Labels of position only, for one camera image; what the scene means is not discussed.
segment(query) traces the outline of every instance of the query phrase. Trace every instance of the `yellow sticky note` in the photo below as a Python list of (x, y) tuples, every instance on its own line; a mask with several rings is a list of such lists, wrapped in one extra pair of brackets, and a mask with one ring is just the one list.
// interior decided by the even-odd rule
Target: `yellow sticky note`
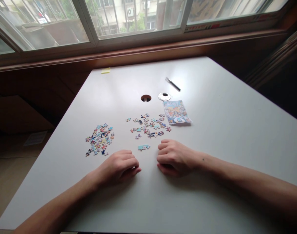
[(110, 68), (104, 68), (101, 72), (101, 74), (106, 74), (110, 72)]

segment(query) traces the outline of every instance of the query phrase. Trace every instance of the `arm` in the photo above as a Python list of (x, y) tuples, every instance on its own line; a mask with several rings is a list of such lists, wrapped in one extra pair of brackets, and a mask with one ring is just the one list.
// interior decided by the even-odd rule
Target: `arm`
[(157, 166), (165, 175), (180, 177), (192, 171), (207, 172), (273, 217), (297, 226), (297, 186), (197, 152), (174, 140), (162, 140), (158, 149)]
[(130, 150), (112, 154), (77, 184), (41, 207), (14, 233), (60, 233), (87, 196), (104, 186), (124, 182), (141, 171)]

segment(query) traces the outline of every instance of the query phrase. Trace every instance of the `air conditioner unit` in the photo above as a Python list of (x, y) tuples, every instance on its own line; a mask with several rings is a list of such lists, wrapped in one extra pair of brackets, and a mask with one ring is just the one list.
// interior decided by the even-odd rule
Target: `air conditioner unit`
[(131, 17), (134, 15), (134, 8), (133, 7), (128, 7), (127, 8), (127, 14), (128, 14), (128, 17)]
[[(145, 2), (144, 2), (144, 9), (145, 9)], [(148, 1), (148, 9), (149, 9), (149, 1)]]

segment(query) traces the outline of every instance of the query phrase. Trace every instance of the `paper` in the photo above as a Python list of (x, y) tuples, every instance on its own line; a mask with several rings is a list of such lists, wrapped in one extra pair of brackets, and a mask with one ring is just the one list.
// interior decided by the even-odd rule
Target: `paper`
[(192, 123), (192, 120), (187, 116), (182, 100), (164, 101), (163, 105), (169, 124)]
[(40, 144), (43, 142), (47, 132), (48, 131), (30, 134), (23, 146)]
[(106, 73), (109, 73), (110, 72), (110, 68), (104, 68), (102, 71), (101, 71), (101, 74), (106, 74)]

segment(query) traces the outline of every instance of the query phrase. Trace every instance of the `puzzle piece pile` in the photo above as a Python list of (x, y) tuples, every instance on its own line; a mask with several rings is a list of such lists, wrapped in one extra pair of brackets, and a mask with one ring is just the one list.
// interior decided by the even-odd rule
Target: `puzzle piece pile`
[(91, 148), (86, 153), (86, 157), (94, 152), (97, 155), (99, 152), (105, 156), (109, 154), (106, 151), (108, 145), (112, 143), (115, 134), (113, 133), (113, 127), (109, 127), (106, 123), (104, 125), (98, 125), (93, 131), (92, 136), (86, 138), (86, 142), (91, 144)]
[[(141, 125), (141, 127), (136, 127), (136, 128), (133, 128), (131, 129), (130, 131), (133, 133), (133, 132), (142, 132), (144, 134), (147, 134), (149, 138), (152, 138), (152, 137), (157, 137), (157, 136), (162, 136), (164, 135), (164, 132), (163, 131), (160, 131), (160, 132), (151, 132), (149, 127), (151, 128), (154, 128), (154, 130), (157, 130), (157, 129), (160, 129), (160, 128), (165, 128), (166, 131), (170, 132), (171, 131), (171, 128), (169, 126), (166, 126), (166, 124), (163, 123), (163, 121), (165, 120), (165, 115), (164, 114), (160, 114), (159, 115), (159, 119), (151, 119), (151, 122), (149, 123), (149, 114), (148, 113), (145, 113), (145, 115), (141, 115), (141, 119), (137, 119), (137, 118), (134, 118), (133, 119), (133, 122), (135, 123), (139, 123), (139, 125)], [(126, 122), (129, 122), (131, 121), (131, 118), (127, 118), (126, 119)], [(141, 137), (141, 134), (138, 133), (136, 135), (136, 140), (138, 140), (139, 138)], [(138, 146), (138, 150), (142, 151), (142, 150), (145, 150), (145, 149), (149, 149), (150, 146), (149, 145), (141, 145), (141, 146)]]

